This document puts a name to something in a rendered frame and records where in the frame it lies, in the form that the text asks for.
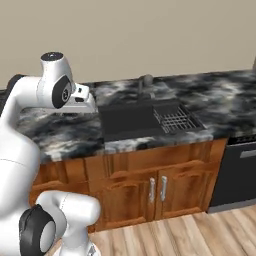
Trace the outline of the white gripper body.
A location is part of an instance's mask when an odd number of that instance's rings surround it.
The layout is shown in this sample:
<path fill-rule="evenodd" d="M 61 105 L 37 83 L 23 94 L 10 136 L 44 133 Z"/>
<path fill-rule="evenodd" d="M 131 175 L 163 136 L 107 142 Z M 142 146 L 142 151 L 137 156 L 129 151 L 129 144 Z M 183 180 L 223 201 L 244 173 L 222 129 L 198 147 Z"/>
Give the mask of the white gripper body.
<path fill-rule="evenodd" d="M 66 105 L 61 108 L 64 113 L 97 113 L 94 97 L 89 95 L 87 99 L 80 97 L 71 97 Z"/>

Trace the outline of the black sink basin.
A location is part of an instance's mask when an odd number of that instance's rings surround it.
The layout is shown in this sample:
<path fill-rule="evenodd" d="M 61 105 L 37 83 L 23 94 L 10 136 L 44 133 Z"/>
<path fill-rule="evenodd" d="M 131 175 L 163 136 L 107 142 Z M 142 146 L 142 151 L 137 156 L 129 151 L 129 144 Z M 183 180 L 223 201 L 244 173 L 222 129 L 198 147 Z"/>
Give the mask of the black sink basin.
<path fill-rule="evenodd" d="M 164 107 L 174 109 L 181 107 L 192 115 L 200 127 L 194 131 L 204 129 L 202 123 L 184 106 L 178 99 L 149 100 L 142 103 L 130 103 L 124 105 L 102 106 L 99 108 L 99 116 L 102 125 L 102 134 L 105 142 L 135 139 L 142 137 L 176 135 L 166 134 L 154 117 L 153 108 Z"/>

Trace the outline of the grey sink tap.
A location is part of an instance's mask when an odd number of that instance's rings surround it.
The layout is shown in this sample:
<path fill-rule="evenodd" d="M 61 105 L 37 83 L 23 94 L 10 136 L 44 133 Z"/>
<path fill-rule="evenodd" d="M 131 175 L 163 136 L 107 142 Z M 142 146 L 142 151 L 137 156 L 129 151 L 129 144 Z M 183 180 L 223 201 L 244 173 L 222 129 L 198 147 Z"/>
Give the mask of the grey sink tap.
<path fill-rule="evenodd" d="M 139 101 L 153 99 L 155 97 L 152 91 L 153 76 L 150 74 L 142 75 L 138 78 L 138 93 Z"/>

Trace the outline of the wooden drawer front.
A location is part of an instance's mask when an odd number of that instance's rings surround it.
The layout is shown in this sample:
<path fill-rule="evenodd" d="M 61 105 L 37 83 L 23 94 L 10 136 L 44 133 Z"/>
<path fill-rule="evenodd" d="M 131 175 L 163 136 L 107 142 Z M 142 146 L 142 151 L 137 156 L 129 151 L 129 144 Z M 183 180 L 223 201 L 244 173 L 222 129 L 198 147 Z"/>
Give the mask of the wooden drawer front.
<path fill-rule="evenodd" d="M 87 181 L 83 159 L 71 159 L 42 164 L 34 182 L 35 185 L 48 183 L 69 184 Z"/>

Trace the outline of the wooden panel under sink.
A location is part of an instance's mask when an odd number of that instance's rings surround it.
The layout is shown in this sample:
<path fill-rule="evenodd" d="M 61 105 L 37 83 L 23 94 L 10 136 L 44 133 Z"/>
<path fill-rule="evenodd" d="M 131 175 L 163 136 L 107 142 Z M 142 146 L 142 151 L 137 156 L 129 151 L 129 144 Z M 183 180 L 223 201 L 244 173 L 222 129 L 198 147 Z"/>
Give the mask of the wooden panel under sink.
<path fill-rule="evenodd" d="M 213 141 L 206 141 L 112 154 L 107 157 L 108 168 L 114 173 L 163 167 L 193 160 L 207 161 L 213 144 Z"/>

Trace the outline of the black dishwasher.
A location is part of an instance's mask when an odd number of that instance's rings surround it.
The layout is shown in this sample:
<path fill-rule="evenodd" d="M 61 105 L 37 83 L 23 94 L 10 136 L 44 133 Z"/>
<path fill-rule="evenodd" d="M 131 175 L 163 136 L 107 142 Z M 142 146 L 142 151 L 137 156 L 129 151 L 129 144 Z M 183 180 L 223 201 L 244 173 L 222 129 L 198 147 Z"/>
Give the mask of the black dishwasher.
<path fill-rule="evenodd" d="M 256 204 L 256 156 L 240 158 L 248 150 L 256 150 L 256 134 L 228 139 L 208 213 Z"/>

